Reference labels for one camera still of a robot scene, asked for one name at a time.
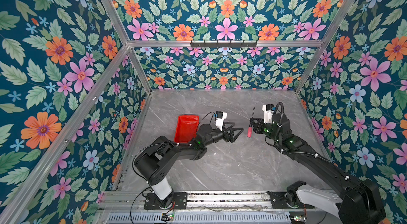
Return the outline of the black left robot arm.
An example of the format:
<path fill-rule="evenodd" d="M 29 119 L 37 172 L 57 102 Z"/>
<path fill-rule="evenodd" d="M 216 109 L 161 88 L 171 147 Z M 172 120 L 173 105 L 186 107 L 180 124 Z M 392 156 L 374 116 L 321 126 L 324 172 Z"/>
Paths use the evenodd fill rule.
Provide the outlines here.
<path fill-rule="evenodd" d="M 177 143 L 160 136 L 137 154 L 132 161 L 134 172 L 144 178 L 153 190 L 160 208 L 166 209 L 173 203 L 174 190 L 167 180 L 167 174 L 178 160 L 199 160 L 208 151 L 207 147 L 219 141 L 235 142 L 243 128 L 227 122 L 219 128 L 203 124 L 196 137 L 188 143 Z"/>

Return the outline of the red handled screwdriver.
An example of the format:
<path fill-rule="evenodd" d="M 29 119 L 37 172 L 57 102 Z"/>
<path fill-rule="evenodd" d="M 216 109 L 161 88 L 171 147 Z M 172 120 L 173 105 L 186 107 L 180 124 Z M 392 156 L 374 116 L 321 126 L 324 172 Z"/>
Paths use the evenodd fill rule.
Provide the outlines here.
<path fill-rule="evenodd" d="M 254 118 L 254 113 L 255 113 L 255 107 L 253 107 L 251 119 Z M 253 126 L 252 126 L 251 119 L 249 120 L 249 127 L 248 127 L 248 132 L 247 132 L 248 138 L 251 138 L 252 132 L 253 132 Z"/>

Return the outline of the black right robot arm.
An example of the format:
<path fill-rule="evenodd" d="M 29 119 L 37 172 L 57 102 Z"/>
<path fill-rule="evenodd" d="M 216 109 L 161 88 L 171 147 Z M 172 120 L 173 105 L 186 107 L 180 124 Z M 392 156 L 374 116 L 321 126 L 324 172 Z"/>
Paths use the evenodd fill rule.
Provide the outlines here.
<path fill-rule="evenodd" d="M 267 122 L 252 118 L 250 125 L 254 133 L 273 140 L 272 147 L 312 171 L 333 190 L 328 193 L 297 181 L 287 188 L 285 198 L 289 206 L 314 206 L 344 224 L 378 224 L 386 218 L 378 185 L 371 180 L 360 180 L 321 156 L 308 142 L 292 133 L 286 115 L 274 114 Z"/>

